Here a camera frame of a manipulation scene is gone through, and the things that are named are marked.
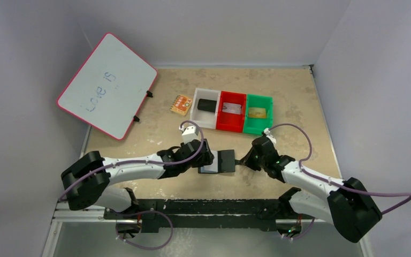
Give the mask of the black leather card holder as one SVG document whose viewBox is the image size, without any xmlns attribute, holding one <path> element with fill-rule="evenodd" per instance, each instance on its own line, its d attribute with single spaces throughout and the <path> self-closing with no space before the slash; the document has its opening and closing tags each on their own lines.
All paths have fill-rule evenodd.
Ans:
<svg viewBox="0 0 411 257">
<path fill-rule="evenodd" d="M 214 156 L 212 164 L 199 167 L 199 174 L 234 173 L 236 171 L 235 150 L 213 150 L 212 153 Z"/>
</svg>

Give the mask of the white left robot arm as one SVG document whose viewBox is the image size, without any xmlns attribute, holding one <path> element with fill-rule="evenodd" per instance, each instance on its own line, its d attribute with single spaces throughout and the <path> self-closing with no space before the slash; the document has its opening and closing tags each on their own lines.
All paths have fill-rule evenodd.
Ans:
<svg viewBox="0 0 411 257">
<path fill-rule="evenodd" d="M 98 150 L 91 151 L 61 173 L 64 192 L 59 200 L 66 201 L 70 210 L 97 205 L 131 219 L 138 213 L 132 191 L 112 188 L 112 185 L 138 179 L 177 177 L 190 168 L 211 165 L 214 159 L 206 139 L 136 158 L 109 158 L 101 156 Z"/>
</svg>

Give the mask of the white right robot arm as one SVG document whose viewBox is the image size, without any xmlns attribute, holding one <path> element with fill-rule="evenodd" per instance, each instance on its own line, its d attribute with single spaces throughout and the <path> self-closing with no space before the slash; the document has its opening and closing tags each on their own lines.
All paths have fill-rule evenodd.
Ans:
<svg viewBox="0 0 411 257">
<path fill-rule="evenodd" d="M 305 214 L 326 221 L 352 243 L 360 241 L 383 217 L 358 179 L 343 180 L 303 168 L 295 158 L 278 154 L 269 137 L 253 140 L 239 164 L 292 185 L 279 198 L 284 217 Z"/>
</svg>

